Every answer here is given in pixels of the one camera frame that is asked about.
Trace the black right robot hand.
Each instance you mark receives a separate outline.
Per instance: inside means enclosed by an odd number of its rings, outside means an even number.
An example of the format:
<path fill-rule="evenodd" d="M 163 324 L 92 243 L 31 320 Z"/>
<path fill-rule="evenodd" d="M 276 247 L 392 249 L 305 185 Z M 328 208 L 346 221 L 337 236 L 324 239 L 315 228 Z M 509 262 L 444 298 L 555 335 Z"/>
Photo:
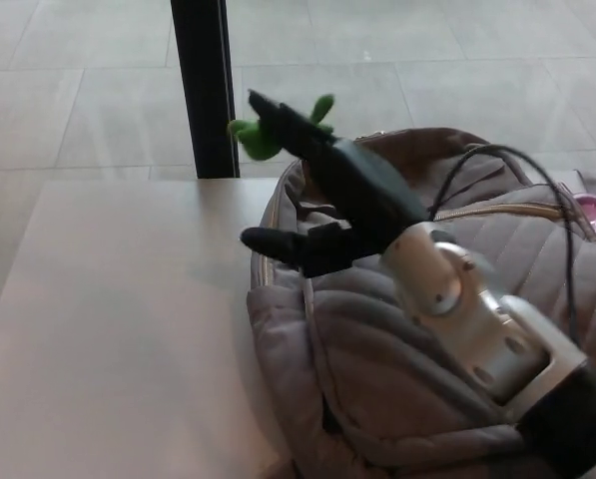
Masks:
<path fill-rule="evenodd" d="M 251 251 L 317 277 L 347 269 L 362 257 L 383 253 L 428 212 L 403 176 L 386 159 L 322 124 L 331 96 L 308 118 L 288 105 L 250 91 L 262 136 L 302 160 L 324 198 L 347 220 L 305 234 L 274 228 L 249 228 L 241 241 Z"/>

